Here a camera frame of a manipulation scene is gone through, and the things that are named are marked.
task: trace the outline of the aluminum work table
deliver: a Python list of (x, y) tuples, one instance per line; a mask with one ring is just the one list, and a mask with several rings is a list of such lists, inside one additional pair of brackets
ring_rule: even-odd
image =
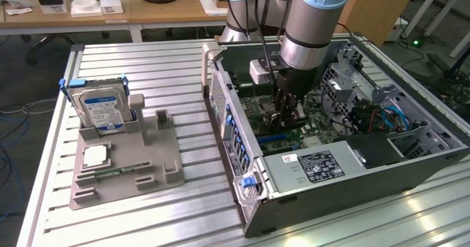
[(146, 113), (167, 108), (174, 115), (186, 184), (72, 211), (79, 118), (60, 94), (17, 246), (469, 246), (470, 160), (401, 195), (243, 237), (200, 92), (208, 41), (89, 45), (71, 52), (65, 79), (125, 73), (131, 93), (144, 94)]

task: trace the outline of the motherboard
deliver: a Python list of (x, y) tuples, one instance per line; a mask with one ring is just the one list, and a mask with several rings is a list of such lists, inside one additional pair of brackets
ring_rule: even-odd
[(332, 143), (339, 134), (330, 118), (318, 105), (318, 95), (311, 92), (304, 99), (306, 123), (295, 129), (284, 129), (271, 133), (266, 128), (266, 118), (275, 113), (270, 95), (240, 98), (254, 134), (266, 156)]

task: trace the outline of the desk leg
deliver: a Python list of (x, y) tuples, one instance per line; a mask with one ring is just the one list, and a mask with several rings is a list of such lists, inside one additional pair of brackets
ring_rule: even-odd
[(470, 45), (470, 32), (467, 33), (467, 35), (465, 36), (465, 38), (462, 39), (462, 41), (459, 42), (459, 44), (457, 45), (454, 51), (449, 54), (449, 56), (451, 58), (457, 58), (461, 55), (461, 52), (463, 51), (463, 49)]
[(429, 28), (425, 32), (425, 36), (431, 36), (437, 26), (439, 25), (441, 21), (443, 20), (443, 17), (446, 17), (447, 12), (453, 8), (455, 2), (457, 2), (457, 0), (449, 0), (446, 7), (443, 7), (443, 9), (441, 10), (438, 16), (435, 17), (431, 25), (429, 26)]
[(417, 12), (417, 15), (413, 17), (413, 20), (405, 30), (405, 34), (406, 36), (410, 36), (410, 33), (414, 29), (414, 27), (417, 26), (419, 20), (421, 20), (421, 17), (423, 17), (423, 14), (426, 12), (426, 10), (429, 9), (429, 7), (431, 6), (431, 3), (433, 3), (434, 0), (426, 0), (425, 3), (423, 3), (423, 6), (421, 6), (418, 12)]
[(129, 25), (132, 42), (141, 42), (141, 24)]

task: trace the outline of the gray carpet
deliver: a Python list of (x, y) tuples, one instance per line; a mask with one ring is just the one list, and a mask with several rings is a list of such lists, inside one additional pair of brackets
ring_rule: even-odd
[[(422, 2), (423, 0), (418, 0), (410, 3), (403, 12), (405, 18), (413, 18)], [(419, 27), (422, 28), (425, 26), (437, 10), (438, 7), (433, 6), (427, 11), (418, 24), (417, 30), (411, 34), (411, 39), (414, 36), (419, 35)], [(208, 30), (212, 35), (222, 33), (222, 28), (218, 27), (208, 28)], [(433, 45), (426, 43), (419, 51), (423, 54), (430, 52), (437, 53), (451, 65), (455, 59), (449, 57), (449, 53), (469, 31), (470, 23), (453, 14), (449, 14), (439, 28), (435, 30), (433, 37), (435, 43)], [(192, 28), (174, 29), (172, 37), (166, 36), (166, 30), (146, 31), (144, 34), (147, 41), (204, 38), (202, 28), (198, 29), (198, 34)], [(81, 44), (131, 42), (127, 31), (112, 31), (109, 35), (111, 37), (108, 39), (101, 38), (100, 32), (76, 33), (69, 36)], [(11, 103), (29, 103), (44, 98), (53, 98), (57, 95), (57, 81), (63, 76), (69, 45), (64, 41), (56, 40), (35, 54), (39, 60), (35, 66), (27, 65), (24, 62), (24, 53), (43, 37), (44, 35), (32, 35), (32, 42), (24, 43), (20, 36), (11, 36), (8, 42), (0, 46), (0, 106)], [(5, 36), (0, 36), (0, 43), (5, 38)], [(419, 57), (417, 53), (403, 49), (395, 43), (385, 44), (382, 49), (399, 64)], [(407, 68), (426, 74), (429, 67), (425, 63), (426, 60), (417, 61), (407, 65)], [(469, 66), (470, 59), (467, 59), (462, 71), (469, 72)], [(40, 111), (51, 107), (53, 107), (52, 102), (40, 105), (33, 111)], [(23, 115), (24, 114), (16, 114), (11, 116), (11, 118), (20, 119)], [(31, 115), (27, 134), (7, 148), (11, 159), (16, 163), (24, 185), (24, 202), (15, 210), (13, 215), (0, 221), (0, 246), (15, 246), (16, 244), (51, 118), (52, 113)], [(15, 127), (16, 123), (17, 122), (0, 120), (0, 137)], [(5, 178), (5, 173), (7, 171), (0, 172), (0, 182)], [(15, 205), (19, 195), (17, 183), (15, 179), (11, 178), (7, 186), (0, 190), (0, 213), (7, 212)]]

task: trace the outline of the hard drive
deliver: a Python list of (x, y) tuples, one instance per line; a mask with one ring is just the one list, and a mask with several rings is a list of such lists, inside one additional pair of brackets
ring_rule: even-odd
[(127, 78), (75, 79), (61, 90), (72, 102), (84, 128), (95, 127), (100, 135), (124, 131), (124, 122), (135, 119), (128, 106)]

